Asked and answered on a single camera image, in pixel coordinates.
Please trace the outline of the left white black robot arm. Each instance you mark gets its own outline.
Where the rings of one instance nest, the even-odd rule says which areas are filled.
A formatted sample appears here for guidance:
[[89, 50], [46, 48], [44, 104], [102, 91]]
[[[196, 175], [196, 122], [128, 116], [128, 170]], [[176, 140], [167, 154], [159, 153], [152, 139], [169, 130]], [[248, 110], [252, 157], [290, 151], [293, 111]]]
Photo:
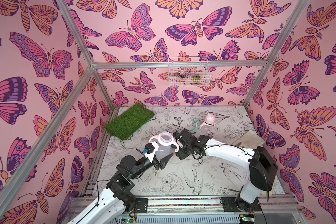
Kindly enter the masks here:
[[136, 197], [131, 193], [134, 187], [133, 179], [142, 175], [146, 170], [155, 167], [164, 169], [174, 154], [153, 161], [146, 157], [136, 160], [128, 155], [122, 158], [116, 166], [117, 172], [108, 180], [100, 195], [79, 213], [69, 224], [108, 224], [121, 214], [130, 213], [136, 208]]

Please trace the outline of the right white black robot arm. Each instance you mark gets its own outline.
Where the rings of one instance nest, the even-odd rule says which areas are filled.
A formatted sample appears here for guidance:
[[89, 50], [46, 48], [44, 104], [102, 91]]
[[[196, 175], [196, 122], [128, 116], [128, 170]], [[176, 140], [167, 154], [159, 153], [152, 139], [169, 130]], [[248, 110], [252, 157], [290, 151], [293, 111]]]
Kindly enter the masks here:
[[199, 160], [204, 156], [213, 156], [248, 171], [249, 177], [239, 191], [235, 199], [236, 203], [252, 204], [261, 192], [272, 191], [278, 167], [264, 147], [240, 148], [206, 135], [196, 138], [186, 129], [175, 132], [173, 136], [179, 145], [176, 155], [180, 160], [190, 155], [198, 156]]

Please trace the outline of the clear baby bottle body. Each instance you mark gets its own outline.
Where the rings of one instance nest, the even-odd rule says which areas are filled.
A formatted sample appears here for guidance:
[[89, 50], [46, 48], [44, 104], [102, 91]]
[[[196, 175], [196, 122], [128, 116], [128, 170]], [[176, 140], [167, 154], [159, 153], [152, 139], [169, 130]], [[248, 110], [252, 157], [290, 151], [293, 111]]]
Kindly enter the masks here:
[[202, 125], [200, 130], [204, 135], [212, 135], [212, 126]]

